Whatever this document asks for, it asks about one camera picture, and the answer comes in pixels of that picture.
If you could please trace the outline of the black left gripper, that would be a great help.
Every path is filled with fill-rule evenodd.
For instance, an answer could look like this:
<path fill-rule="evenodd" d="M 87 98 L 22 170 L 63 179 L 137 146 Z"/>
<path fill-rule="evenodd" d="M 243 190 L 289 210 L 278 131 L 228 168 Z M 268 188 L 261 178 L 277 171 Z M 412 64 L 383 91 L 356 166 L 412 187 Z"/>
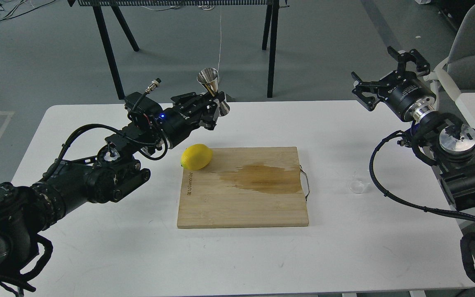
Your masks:
<path fill-rule="evenodd" d="M 204 127 L 214 130 L 219 118 L 219 100 L 210 93 L 190 92 L 170 98 L 173 107 L 161 112 L 161 128 L 174 148 L 187 139 L 193 130 Z"/>

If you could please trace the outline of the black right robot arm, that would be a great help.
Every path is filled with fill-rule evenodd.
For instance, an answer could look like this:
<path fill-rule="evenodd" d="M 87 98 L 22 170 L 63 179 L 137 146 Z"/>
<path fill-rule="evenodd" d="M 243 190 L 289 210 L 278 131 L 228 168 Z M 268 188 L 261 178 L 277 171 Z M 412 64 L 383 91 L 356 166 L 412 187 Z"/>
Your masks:
<path fill-rule="evenodd" d="M 430 73 L 430 64 L 416 49 L 398 52 L 388 47 L 388 54 L 397 62 L 397 69 L 378 81 L 363 81 L 352 72 L 352 93 L 368 111 L 385 103 L 408 130 L 397 130 L 375 147 L 368 171 L 373 184 L 385 197 L 424 212 L 475 222 L 475 128 L 465 124 L 453 113 L 441 113 L 435 107 L 437 96 L 421 80 Z M 439 182 L 454 210 L 442 210 L 407 202 L 387 190 L 374 171 L 376 154 L 392 139 L 408 147 L 430 167 L 440 171 Z"/>

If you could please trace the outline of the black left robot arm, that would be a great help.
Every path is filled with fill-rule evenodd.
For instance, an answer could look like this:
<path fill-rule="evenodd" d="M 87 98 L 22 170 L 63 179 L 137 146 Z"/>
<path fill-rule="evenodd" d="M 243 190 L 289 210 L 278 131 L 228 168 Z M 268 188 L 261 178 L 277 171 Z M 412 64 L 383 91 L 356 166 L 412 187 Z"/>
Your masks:
<path fill-rule="evenodd" d="M 228 94 L 203 82 L 203 94 L 172 97 L 162 109 L 148 95 L 160 85 L 155 79 L 143 93 L 124 98 L 130 120 L 121 130 L 87 124 L 74 130 L 62 144 L 54 163 L 31 186 L 0 184 L 0 286 L 21 297 L 34 292 L 36 278 L 51 258 L 53 245 L 40 235 L 81 205 L 117 203 L 150 179 L 134 154 L 149 160 L 157 151 L 166 154 L 190 133 L 213 130 L 230 107 Z"/>

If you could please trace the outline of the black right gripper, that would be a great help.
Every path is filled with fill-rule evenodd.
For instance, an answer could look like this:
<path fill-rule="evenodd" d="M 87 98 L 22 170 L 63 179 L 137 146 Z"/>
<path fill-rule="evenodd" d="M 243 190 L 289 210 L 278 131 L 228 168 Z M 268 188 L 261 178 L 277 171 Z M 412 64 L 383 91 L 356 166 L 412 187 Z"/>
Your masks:
<path fill-rule="evenodd" d="M 384 102 L 403 122 L 420 122 L 434 112 L 435 94 L 423 85 L 418 76 L 430 73 L 430 64 L 416 49 L 399 53 L 388 46 L 388 54 L 397 61 L 397 70 L 390 72 L 379 81 L 365 82 L 354 72 L 355 80 L 351 91 L 357 101 L 368 111 L 373 111 L 379 102 Z M 407 62 L 413 62 L 416 71 L 407 71 Z"/>

